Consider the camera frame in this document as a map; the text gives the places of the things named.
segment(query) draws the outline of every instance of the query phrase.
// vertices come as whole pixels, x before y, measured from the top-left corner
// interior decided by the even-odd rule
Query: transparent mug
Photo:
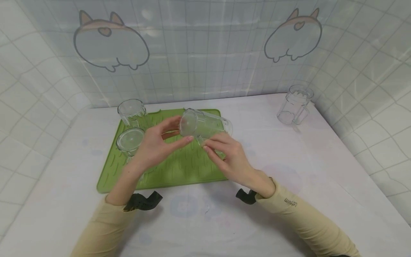
[[[123,131],[118,136],[115,144],[117,148],[125,155],[127,162],[136,154],[144,138],[144,130],[140,128],[131,128]]]
[[[151,127],[144,104],[138,99],[125,100],[117,107],[117,113],[128,127],[138,127],[144,131]]]
[[[308,116],[307,104],[314,96],[314,92],[303,85],[293,85],[285,96],[277,118],[284,124],[301,124],[305,117]]]
[[[179,129],[183,137],[193,136],[200,145],[214,134],[221,132],[226,132],[230,136],[233,134],[233,125],[229,120],[191,108],[184,111]]]

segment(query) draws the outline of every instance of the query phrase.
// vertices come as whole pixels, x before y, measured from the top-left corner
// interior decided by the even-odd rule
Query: black clamp
[[[124,211],[132,211],[135,209],[149,211],[154,209],[161,199],[163,199],[163,197],[156,191],[154,191],[148,198],[145,198],[141,194],[133,194],[127,205],[124,207]]]
[[[237,194],[236,197],[238,199],[240,199],[241,201],[245,202],[246,204],[254,204],[256,202],[256,196],[257,192],[250,190],[248,192],[248,194],[246,192],[244,192],[243,189],[240,189]]]

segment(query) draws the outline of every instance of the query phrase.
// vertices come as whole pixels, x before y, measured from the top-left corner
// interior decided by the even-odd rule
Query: tiled backdrop
[[[267,59],[268,36],[319,7],[303,58]],[[148,63],[115,73],[73,47],[79,10],[139,31]],[[283,93],[295,84],[411,224],[411,1],[0,0],[0,240],[82,109]]]

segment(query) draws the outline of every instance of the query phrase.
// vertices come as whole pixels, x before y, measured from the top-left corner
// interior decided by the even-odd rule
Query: green drying mat
[[[216,109],[202,111],[221,116],[220,111]],[[149,113],[148,118],[151,119],[153,125],[156,125],[168,117],[182,115],[183,112],[184,109],[160,110],[156,113]],[[121,120],[97,183],[97,191],[99,193],[108,193],[113,188],[126,163],[126,157],[117,149],[115,141],[117,137],[128,128],[129,127]],[[172,137],[166,139],[166,142],[171,143],[180,138],[181,136]],[[226,180],[226,177],[224,177],[217,166],[210,161],[206,152],[199,146],[197,141],[194,140],[183,149],[172,153],[160,165],[146,171],[143,178],[137,184],[136,190],[221,180]]]

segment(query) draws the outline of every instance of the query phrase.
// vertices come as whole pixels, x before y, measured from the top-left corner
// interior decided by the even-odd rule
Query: beige sleeve
[[[112,257],[136,211],[106,203],[104,198],[84,229],[71,257]]]
[[[334,222],[272,180],[276,186],[274,195],[264,199],[257,194],[257,202],[285,220],[317,256],[360,257],[354,243]]]

